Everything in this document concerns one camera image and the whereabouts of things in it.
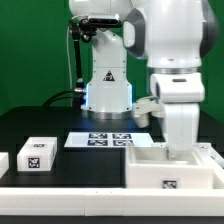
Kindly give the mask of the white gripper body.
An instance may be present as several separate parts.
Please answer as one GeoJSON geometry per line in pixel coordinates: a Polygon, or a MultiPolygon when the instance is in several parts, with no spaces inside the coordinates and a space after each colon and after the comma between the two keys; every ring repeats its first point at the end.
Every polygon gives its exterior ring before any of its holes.
{"type": "Polygon", "coordinates": [[[199,103],[205,98],[201,74],[152,74],[150,90],[163,113],[162,133],[168,147],[192,150],[198,135],[199,103]]]}

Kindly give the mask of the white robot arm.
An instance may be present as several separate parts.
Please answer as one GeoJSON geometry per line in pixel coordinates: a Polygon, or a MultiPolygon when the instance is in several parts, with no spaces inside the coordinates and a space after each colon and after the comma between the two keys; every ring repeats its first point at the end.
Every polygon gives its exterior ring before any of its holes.
{"type": "Polygon", "coordinates": [[[69,0],[69,8],[78,20],[70,23],[74,44],[92,44],[83,112],[101,119],[130,113],[140,127],[153,115],[162,120],[169,149],[191,150],[205,97],[201,58],[218,36],[208,0],[69,0]],[[152,95],[137,102],[126,78],[128,55],[153,71],[152,95]]]}

